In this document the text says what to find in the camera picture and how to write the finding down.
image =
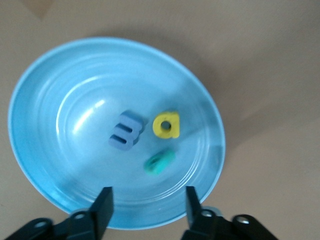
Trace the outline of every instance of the table surface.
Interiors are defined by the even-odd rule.
[[[29,183],[12,153],[8,104],[22,72],[65,42],[114,36],[187,66],[226,133],[221,177],[204,205],[249,214],[279,239],[320,239],[320,4],[317,0],[0,1],[0,239],[67,214]],[[186,218],[104,239],[180,239]]]

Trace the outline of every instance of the bowl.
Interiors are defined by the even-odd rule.
[[[197,77],[122,38],[80,39],[37,59],[14,89],[8,131],[28,180],[63,211],[113,187],[113,229],[183,217],[185,186],[204,201],[225,158],[219,111]]]

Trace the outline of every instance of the yellow foam letter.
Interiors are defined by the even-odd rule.
[[[154,134],[161,139],[178,138],[180,117],[176,111],[164,111],[155,117],[152,125]]]

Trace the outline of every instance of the beige table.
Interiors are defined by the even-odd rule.
[[[26,179],[8,139],[22,72],[74,39],[117,36],[159,48],[204,83],[220,110],[225,165],[206,205],[246,213],[281,240],[320,239],[318,0],[1,0],[0,239],[37,217],[63,220]],[[180,239],[183,218],[104,239]]]

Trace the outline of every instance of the light blue bowl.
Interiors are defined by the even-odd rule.
[[[108,144],[119,116],[145,121],[128,151]],[[155,117],[177,111],[180,136],[162,139]],[[225,158],[218,109],[200,81],[165,53],[131,40],[99,37],[45,53],[22,75],[8,113],[15,157],[29,181],[70,213],[91,205],[103,187],[114,190],[110,228],[149,229],[186,214],[185,186],[201,201],[213,190]],[[145,162],[171,149],[175,159],[158,175]]]

